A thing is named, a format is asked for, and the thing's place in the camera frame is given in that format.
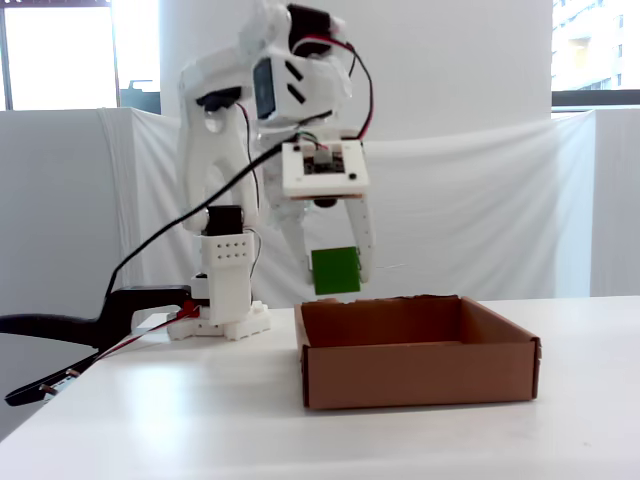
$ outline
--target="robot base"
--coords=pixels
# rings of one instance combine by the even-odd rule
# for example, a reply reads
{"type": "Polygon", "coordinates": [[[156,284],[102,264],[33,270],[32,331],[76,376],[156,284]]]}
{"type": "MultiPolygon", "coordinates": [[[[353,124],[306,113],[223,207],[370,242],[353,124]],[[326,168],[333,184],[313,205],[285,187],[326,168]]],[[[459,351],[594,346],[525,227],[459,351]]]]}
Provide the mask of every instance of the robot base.
{"type": "Polygon", "coordinates": [[[222,337],[227,340],[241,338],[264,332],[271,328],[269,308],[262,302],[253,302],[251,310],[241,322],[212,325],[209,320],[209,309],[201,308],[200,317],[184,319],[169,325],[167,332],[171,340],[184,340],[188,337],[222,337]]]}

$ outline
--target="white table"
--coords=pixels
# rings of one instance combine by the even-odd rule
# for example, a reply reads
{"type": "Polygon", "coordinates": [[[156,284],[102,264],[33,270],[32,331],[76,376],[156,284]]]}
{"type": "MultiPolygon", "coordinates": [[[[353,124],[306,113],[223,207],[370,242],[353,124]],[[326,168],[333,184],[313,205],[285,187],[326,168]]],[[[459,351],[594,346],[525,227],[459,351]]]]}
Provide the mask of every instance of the white table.
{"type": "Polygon", "coordinates": [[[541,336],[538,400],[306,411],[276,310],[238,343],[99,362],[0,444],[0,478],[639,478],[640,297],[485,304],[541,336]]]}

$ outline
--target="black wire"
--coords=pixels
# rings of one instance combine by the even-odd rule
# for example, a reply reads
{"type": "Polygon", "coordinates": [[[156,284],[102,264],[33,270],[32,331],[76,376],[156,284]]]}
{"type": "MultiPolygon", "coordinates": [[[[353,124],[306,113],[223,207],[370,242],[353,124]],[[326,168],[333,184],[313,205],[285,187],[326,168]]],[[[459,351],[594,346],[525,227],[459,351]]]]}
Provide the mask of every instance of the black wire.
{"type": "Polygon", "coordinates": [[[300,120],[298,122],[298,127],[304,127],[305,125],[313,122],[314,120],[322,120],[323,118],[327,118],[333,113],[333,110],[327,110],[326,112],[319,113],[318,115],[312,115],[311,117],[307,117],[304,120],[300,120]]]}
{"type": "Polygon", "coordinates": [[[253,234],[258,237],[258,253],[256,253],[256,259],[253,261],[253,265],[251,266],[251,273],[249,274],[249,278],[253,277],[253,271],[256,269],[256,265],[258,264],[258,260],[260,259],[260,252],[262,251],[262,236],[253,228],[247,228],[249,232],[253,232],[253,234]]]}
{"type": "Polygon", "coordinates": [[[351,52],[353,52],[353,58],[358,60],[358,63],[362,67],[362,70],[364,71],[365,75],[367,76],[367,80],[369,81],[369,111],[367,112],[367,117],[365,118],[362,128],[360,128],[360,131],[356,136],[356,139],[361,139],[364,132],[369,128],[369,124],[371,123],[371,118],[373,117],[373,80],[371,79],[371,74],[369,73],[369,70],[367,69],[366,65],[362,61],[362,58],[358,54],[358,51],[355,49],[355,47],[350,43],[348,43],[346,46],[351,52]]]}
{"type": "MultiPolygon", "coordinates": [[[[347,47],[349,47],[352,51],[354,50],[353,45],[350,43],[346,43],[347,47]]],[[[351,67],[349,67],[349,78],[351,78],[351,75],[353,74],[353,69],[356,68],[356,56],[353,55],[351,57],[351,67]]]]}
{"type": "MultiPolygon", "coordinates": [[[[249,162],[251,162],[251,126],[249,124],[249,115],[247,115],[247,111],[242,105],[239,103],[236,103],[236,105],[238,105],[238,108],[242,112],[244,122],[247,125],[247,158],[249,159],[249,162]]],[[[256,184],[256,203],[258,204],[258,210],[260,210],[260,187],[258,186],[258,175],[255,170],[252,170],[251,173],[253,174],[253,181],[256,184]]]]}
{"type": "Polygon", "coordinates": [[[138,248],[136,248],[133,252],[131,252],[129,255],[127,255],[125,257],[125,259],[122,260],[122,262],[120,262],[118,264],[118,266],[114,269],[113,273],[111,274],[111,280],[109,280],[109,286],[107,287],[107,293],[105,294],[105,300],[107,299],[107,297],[111,293],[111,290],[113,290],[113,285],[116,283],[116,278],[118,277],[118,272],[122,269],[122,267],[124,267],[127,263],[129,263],[129,261],[131,261],[132,258],[134,258],[136,255],[138,255],[140,252],[142,252],[145,248],[147,248],[153,241],[155,241],[162,234],[164,234],[165,232],[167,232],[171,228],[175,227],[176,225],[184,222],[188,218],[191,218],[196,213],[198,213],[200,210],[204,210],[210,203],[215,202],[216,200],[218,200],[222,195],[224,195],[229,190],[231,190],[231,188],[233,188],[233,186],[236,183],[238,183],[240,180],[242,180],[249,172],[252,172],[259,165],[263,164],[264,162],[269,160],[271,157],[273,157],[274,155],[279,153],[282,150],[282,144],[283,143],[287,143],[287,142],[293,141],[297,137],[298,137],[297,134],[292,135],[291,137],[289,137],[289,138],[283,140],[282,142],[280,142],[280,143],[274,145],[273,147],[271,147],[269,150],[264,152],[262,155],[260,155],[258,158],[256,158],[255,160],[250,162],[246,167],[244,167],[242,170],[240,170],[235,175],[235,177],[233,177],[229,181],[229,183],[227,183],[225,186],[223,186],[216,193],[211,195],[209,198],[204,200],[202,203],[200,203],[196,207],[194,207],[191,210],[189,210],[184,215],[182,215],[182,216],[176,218],[175,220],[172,220],[171,222],[167,223],[164,227],[162,227],[160,230],[158,230],[156,233],[154,233],[149,238],[147,238],[144,242],[142,242],[142,244],[138,248]]]}

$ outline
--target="hole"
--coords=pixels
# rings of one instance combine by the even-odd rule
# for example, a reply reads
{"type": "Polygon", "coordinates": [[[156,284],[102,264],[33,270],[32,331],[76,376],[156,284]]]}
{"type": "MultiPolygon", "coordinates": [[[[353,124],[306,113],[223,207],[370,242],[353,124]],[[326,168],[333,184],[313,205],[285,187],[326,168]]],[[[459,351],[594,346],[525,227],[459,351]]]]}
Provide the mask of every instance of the hole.
{"type": "Polygon", "coordinates": [[[293,95],[293,97],[298,100],[298,103],[300,103],[300,105],[302,105],[304,102],[307,101],[306,98],[304,98],[304,95],[302,95],[298,89],[296,87],[294,87],[293,85],[291,85],[290,83],[287,83],[287,90],[289,90],[289,93],[291,95],[293,95]]]}
{"type": "Polygon", "coordinates": [[[289,60],[284,62],[284,66],[287,67],[287,70],[289,70],[291,72],[291,75],[296,77],[296,80],[300,81],[300,80],[302,80],[304,78],[302,76],[302,74],[298,71],[298,69],[296,67],[294,67],[291,64],[291,62],[289,62],[289,60]]]}

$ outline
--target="red wire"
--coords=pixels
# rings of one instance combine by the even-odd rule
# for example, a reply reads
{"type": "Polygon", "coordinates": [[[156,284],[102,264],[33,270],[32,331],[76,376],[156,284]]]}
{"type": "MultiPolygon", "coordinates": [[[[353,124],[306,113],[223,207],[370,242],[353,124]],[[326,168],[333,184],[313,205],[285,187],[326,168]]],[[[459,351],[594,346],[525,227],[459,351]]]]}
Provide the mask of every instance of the red wire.
{"type": "Polygon", "coordinates": [[[247,109],[245,108],[245,106],[242,105],[241,103],[236,103],[236,105],[238,105],[240,107],[240,109],[244,113],[245,118],[248,119],[249,118],[249,112],[247,112],[247,109]]]}
{"type": "MultiPolygon", "coordinates": [[[[328,38],[328,37],[323,37],[322,35],[305,35],[304,37],[302,37],[300,40],[322,40],[324,42],[328,42],[331,43],[332,45],[336,45],[338,47],[344,48],[345,50],[351,52],[353,55],[355,55],[355,49],[353,48],[353,45],[347,45],[346,43],[342,43],[338,40],[335,40],[333,38],[328,38]]],[[[360,62],[361,66],[364,67],[364,65],[362,65],[362,61],[360,60],[359,57],[358,61],[360,62]]],[[[364,138],[364,136],[367,134],[367,131],[369,130],[369,126],[371,125],[371,120],[373,119],[373,108],[374,108],[374,104],[373,104],[373,85],[371,84],[371,77],[369,76],[369,74],[367,73],[367,77],[369,79],[369,113],[367,114],[367,118],[365,120],[364,125],[362,126],[361,130],[360,130],[360,134],[358,135],[358,140],[362,140],[364,138]]]]}
{"type": "Polygon", "coordinates": [[[140,337],[146,335],[149,332],[154,332],[156,330],[160,330],[161,328],[164,327],[168,327],[169,325],[176,323],[180,320],[182,320],[183,318],[197,318],[200,315],[200,307],[196,306],[193,302],[191,302],[190,300],[187,300],[184,305],[182,306],[182,310],[180,310],[178,313],[176,313],[175,318],[172,318],[170,320],[167,320],[166,322],[161,323],[160,325],[156,325],[155,327],[150,328],[149,330],[147,330],[144,333],[141,333],[140,335],[137,335],[135,337],[131,337],[127,340],[125,340],[122,343],[119,343],[118,345],[115,345],[113,347],[111,347],[109,350],[107,350],[106,352],[104,352],[103,354],[99,355],[96,358],[96,362],[98,360],[102,360],[103,358],[111,355],[114,352],[117,352],[118,350],[120,350],[121,348],[126,347],[127,345],[132,344],[133,342],[135,342],[136,340],[138,340],[140,337]]]}

